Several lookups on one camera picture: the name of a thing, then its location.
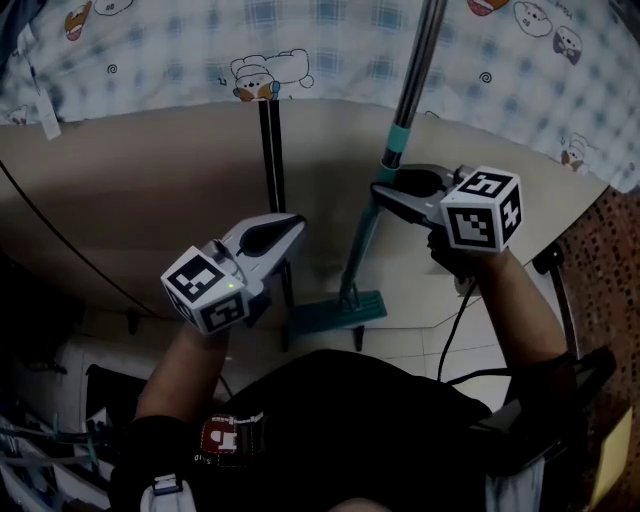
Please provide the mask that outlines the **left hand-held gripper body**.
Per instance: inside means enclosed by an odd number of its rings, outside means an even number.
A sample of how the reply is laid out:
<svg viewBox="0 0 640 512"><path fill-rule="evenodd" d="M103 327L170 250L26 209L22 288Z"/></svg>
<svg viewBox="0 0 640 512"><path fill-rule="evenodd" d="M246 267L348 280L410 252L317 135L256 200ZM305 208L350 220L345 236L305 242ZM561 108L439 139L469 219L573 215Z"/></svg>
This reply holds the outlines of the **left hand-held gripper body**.
<svg viewBox="0 0 640 512"><path fill-rule="evenodd" d="M203 334L238 322L251 326L272 305L262 268L272 248L267 235L213 239L187 249L161 282L174 308Z"/></svg>

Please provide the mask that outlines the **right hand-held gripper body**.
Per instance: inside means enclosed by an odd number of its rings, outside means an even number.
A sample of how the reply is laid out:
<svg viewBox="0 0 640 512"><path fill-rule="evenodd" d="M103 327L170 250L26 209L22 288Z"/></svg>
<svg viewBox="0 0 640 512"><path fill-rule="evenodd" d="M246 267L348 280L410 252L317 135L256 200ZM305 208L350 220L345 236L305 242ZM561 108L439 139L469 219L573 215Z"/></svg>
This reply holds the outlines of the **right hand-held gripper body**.
<svg viewBox="0 0 640 512"><path fill-rule="evenodd" d="M431 257L454 276L468 276L468 253L499 254L521 225L521 180L514 173L466 165L451 171L431 230Z"/></svg>

